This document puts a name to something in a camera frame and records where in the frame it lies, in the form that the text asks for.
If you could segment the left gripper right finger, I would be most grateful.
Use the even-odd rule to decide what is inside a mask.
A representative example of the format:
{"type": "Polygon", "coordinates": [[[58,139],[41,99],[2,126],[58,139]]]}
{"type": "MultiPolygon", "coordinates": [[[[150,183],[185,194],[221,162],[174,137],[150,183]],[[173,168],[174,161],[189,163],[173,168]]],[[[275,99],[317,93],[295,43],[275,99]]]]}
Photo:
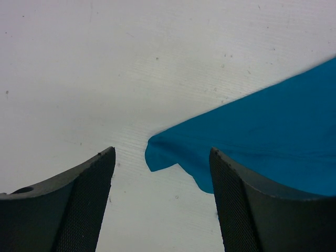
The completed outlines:
{"type": "Polygon", "coordinates": [[[209,167],[225,251],[335,251],[335,197],[277,183],[217,148],[209,167]]]}

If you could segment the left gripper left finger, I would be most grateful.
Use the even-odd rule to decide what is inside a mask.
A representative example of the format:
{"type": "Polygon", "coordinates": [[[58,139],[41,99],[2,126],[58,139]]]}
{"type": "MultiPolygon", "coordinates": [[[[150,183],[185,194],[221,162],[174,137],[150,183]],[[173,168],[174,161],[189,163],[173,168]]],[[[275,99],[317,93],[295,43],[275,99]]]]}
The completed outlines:
{"type": "Polygon", "coordinates": [[[116,163],[109,147],[39,183],[1,194],[1,251],[95,251],[116,163]]]}

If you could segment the blue t shirt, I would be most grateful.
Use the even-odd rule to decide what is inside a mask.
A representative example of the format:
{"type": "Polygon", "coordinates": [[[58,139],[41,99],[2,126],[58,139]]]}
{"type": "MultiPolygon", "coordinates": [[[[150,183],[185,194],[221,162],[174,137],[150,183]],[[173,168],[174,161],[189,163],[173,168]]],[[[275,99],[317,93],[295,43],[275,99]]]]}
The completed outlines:
{"type": "Polygon", "coordinates": [[[178,164],[212,193],[211,148],[278,183],[335,195],[335,60],[152,136],[145,161],[152,172],[178,164]]]}

